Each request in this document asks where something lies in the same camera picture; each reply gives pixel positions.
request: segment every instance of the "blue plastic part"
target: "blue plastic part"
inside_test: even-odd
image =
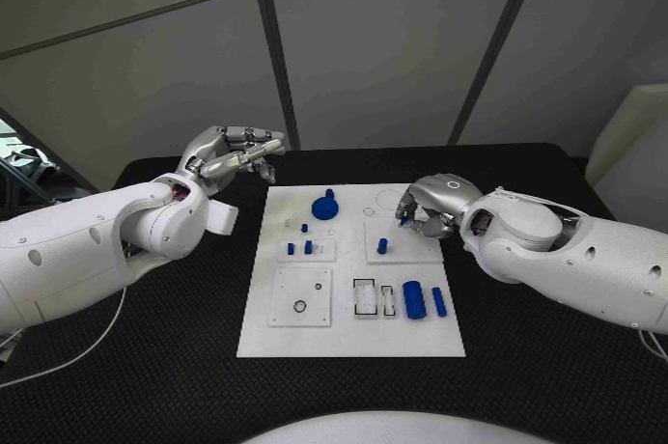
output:
[[[380,238],[378,241],[378,254],[386,253],[386,238]]]
[[[431,294],[434,295],[435,312],[438,313],[438,317],[444,317],[448,311],[445,310],[445,303],[443,302],[441,289],[438,287],[432,288]]]
[[[330,220],[337,215],[337,202],[334,199],[334,191],[327,188],[324,196],[313,202],[310,212],[316,219]]]
[[[408,318],[412,320],[424,319],[427,309],[424,307],[419,282],[406,282],[404,284],[404,300],[406,302]]]

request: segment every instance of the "white wall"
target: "white wall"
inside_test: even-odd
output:
[[[183,0],[0,0],[0,52]]]
[[[301,147],[444,145],[506,0],[275,0]]]
[[[587,156],[633,85],[668,81],[668,0],[525,0],[460,143]]]
[[[212,0],[0,61],[0,107],[99,188],[209,125],[285,130],[255,0]]]

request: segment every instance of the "black textured tablecloth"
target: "black textured tablecloth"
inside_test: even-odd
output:
[[[297,152],[272,159],[278,185],[412,182],[451,172],[608,217],[551,145]],[[116,186],[176,158],[144,159]],[[266,185],[239,175],[216,199],[239,207],[232,236],[129,287],[116,324],[59,372],[0,389],[8,442],[236,442],[288,422],[362,409],[444,413],[556,442],[668,442],[668,368],[636,332],[523,285],[503,285],[443,241],[466,358],[236,359]],[[69,360],[103,330],[118,294],[30,328],[0,381]]]

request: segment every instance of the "robotic hand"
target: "robotic hand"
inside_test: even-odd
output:
[[[57,319],[184,258],[204,230],[229,235],[238,209],[209,200],[238,171],[274,182],[264,156],[284,134],[209,127],[173,174],[0,223],[0,333]],[[141,251],[125,257],[121,240]]]
[[[414,220],[417,206],[425,222]],[[408,187],[396,219],[437,239],[457,227],[464,250],[497,281],[525,283],[597,319],[668,334],[668,235],[500,187],[483,195],[451,174]]]

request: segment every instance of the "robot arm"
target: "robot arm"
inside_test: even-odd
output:
[[[483,196],[461,181],[443,174],[419,179],[396,209],[402,222],[444,237],[427,228],[437,217],[458,227],[464,249],[492,278],[525,283],[597,319],[668,334],[668,235],[502,188]],[[558,216],[545,204],[575,217]],[[424,224],[412,221],[417,205],[430,215]]]
[[[282,138],[279,132],[213,126],[189,144],[173,174],[0,223],[0,333],[108,297],[187,256],[204,230],[229,235],[238,210],[209,197],[239,170],[274,181],[262,157],[282,154]],[[129,258],[121,240],[141,249]]]

